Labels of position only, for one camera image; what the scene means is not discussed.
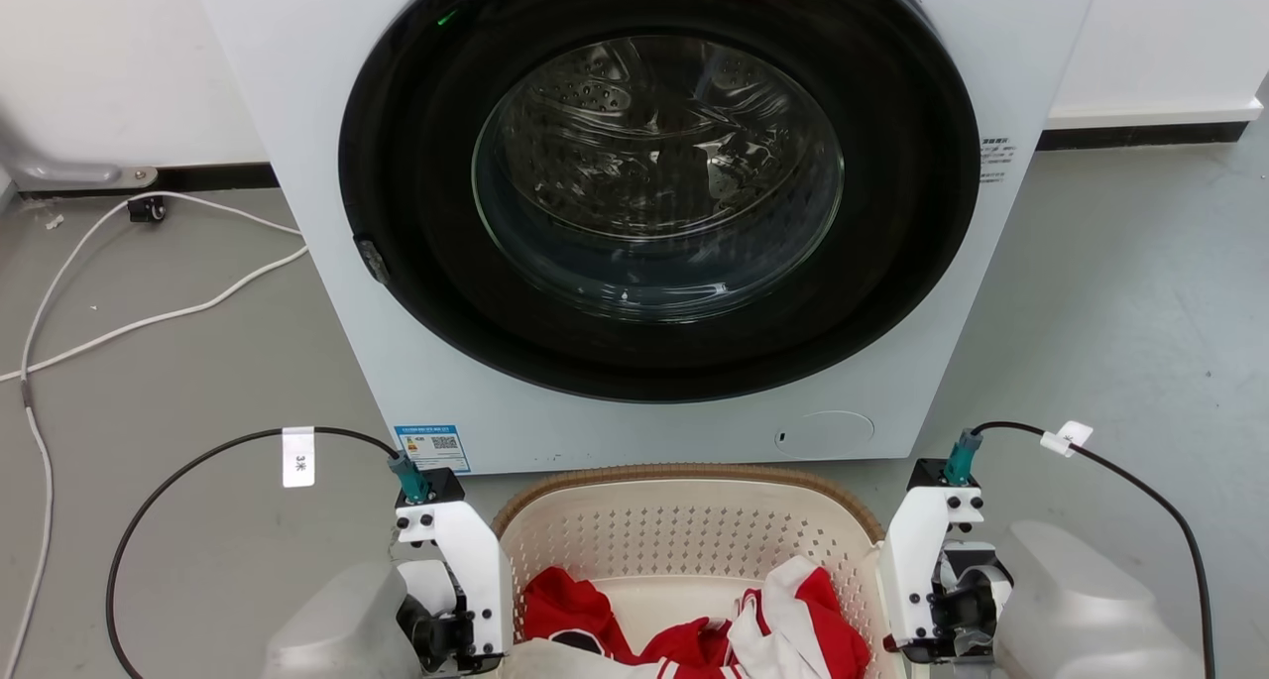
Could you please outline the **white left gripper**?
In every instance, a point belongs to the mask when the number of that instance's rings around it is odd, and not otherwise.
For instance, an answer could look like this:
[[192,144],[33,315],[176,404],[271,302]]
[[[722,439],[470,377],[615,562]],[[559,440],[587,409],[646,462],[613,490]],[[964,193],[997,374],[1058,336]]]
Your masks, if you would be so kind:
[[406,598],[396,621],[424,676],[472,676],[503,664],[514,643],[511,562],[463,500],[398,503],[398,542],[434,544],[437,560],[398,565]]

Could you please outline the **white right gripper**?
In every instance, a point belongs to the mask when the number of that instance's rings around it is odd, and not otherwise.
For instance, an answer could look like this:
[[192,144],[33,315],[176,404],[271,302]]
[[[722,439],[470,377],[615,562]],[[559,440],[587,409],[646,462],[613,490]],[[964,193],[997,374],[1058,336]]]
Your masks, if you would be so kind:
[[953,538],[983,520],[981,489],[910,489],[879,544],[884,649],[912,665],[992,665],[1014,580],[991,543]]

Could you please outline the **beige plastic laundry basket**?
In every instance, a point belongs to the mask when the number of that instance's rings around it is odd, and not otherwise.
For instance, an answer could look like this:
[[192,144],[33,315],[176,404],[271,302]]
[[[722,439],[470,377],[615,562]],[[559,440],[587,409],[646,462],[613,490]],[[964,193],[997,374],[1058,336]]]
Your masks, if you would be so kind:
[[863,679],[909,679],[884,650],[888,607],[871,508],[815,473],[753,465],[637,465],[557,473],[504,504],[492,531],[511,561],[513,630],[525,585],[558,567],[607,594],[633,649],[659,630],[733,613],[744,589],[793,557],[826,569],[844,621],[871,650]]

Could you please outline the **red and white garment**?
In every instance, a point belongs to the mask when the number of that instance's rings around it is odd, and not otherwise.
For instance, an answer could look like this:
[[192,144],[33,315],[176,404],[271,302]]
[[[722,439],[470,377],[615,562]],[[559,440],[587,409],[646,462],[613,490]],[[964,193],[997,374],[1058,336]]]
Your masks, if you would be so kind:
[[522,602],[524,641],[499,679],[865,679],[871,665],[830,574],[803,557],[744,590],[732,619],[667,626],[641,651],[607,594],[563,569],[536,575]]

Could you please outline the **blue energy label sticker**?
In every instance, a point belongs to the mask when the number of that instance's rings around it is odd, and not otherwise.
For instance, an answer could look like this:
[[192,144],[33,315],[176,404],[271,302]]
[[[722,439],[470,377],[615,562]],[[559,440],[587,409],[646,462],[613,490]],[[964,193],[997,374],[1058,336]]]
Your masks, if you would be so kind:
[[393,426],[393,435],[418,471],[449,468],[456,473],[471,472],[456,425]]

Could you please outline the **round white filter cover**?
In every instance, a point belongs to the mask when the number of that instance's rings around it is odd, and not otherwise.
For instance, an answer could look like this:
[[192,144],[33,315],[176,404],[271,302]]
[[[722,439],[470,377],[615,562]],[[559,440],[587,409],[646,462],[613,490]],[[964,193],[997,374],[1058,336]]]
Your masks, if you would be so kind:
[[774,434],[774,447],[791,459],[843,459],[874,435],[874,423],[859,412],[825,409],[793,418]]

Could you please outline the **black round washer door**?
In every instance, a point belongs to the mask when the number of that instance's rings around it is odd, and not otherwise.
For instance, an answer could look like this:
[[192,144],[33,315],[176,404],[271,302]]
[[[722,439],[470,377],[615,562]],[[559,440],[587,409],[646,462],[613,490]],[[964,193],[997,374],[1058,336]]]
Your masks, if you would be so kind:
[[[720,316],[594,316],[530,286],[485,231],[482,124],[532,69],[602,41],[685,36],[779,66],[827,114],[838,223],[766,294]],[[978,203],[970,75],[917,0],[411,0],[368,52],[339,136],[369,273],[431,334],[543,390],[640,404],[797,382],[892,331],[950,267]]]

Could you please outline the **steel washer drum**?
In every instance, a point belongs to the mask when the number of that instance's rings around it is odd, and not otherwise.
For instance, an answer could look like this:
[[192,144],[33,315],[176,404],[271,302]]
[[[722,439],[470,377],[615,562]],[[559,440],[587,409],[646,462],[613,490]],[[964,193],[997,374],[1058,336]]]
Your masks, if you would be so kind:
[[482,124],[483,228],[536,289],[594,316],[688,322],[744,307],[838,223],[843,147],[779,66],[685,36],[546,60]]

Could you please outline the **white front-load washing machine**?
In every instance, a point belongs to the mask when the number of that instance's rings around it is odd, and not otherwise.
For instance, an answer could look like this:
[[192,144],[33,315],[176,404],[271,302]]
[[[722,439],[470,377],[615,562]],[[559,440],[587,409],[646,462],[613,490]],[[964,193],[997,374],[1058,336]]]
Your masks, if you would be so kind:
[[843,459],[906,457],[1093,5],[917,0],[970,76],[978,165],[986,137],[1016,147],[1006,181],[981,185],[978,173],[975,217],[945,274],[892,331],[807,378],[742,397],[640,404],[543,390],[482,366],[418,322],[367,269],[343,206],[339,136],[368,52],[409,1],[202,0],[390,434],[456,425],[470,473],[791,462],[775,432],[825,409],[874,423],[871,440]]

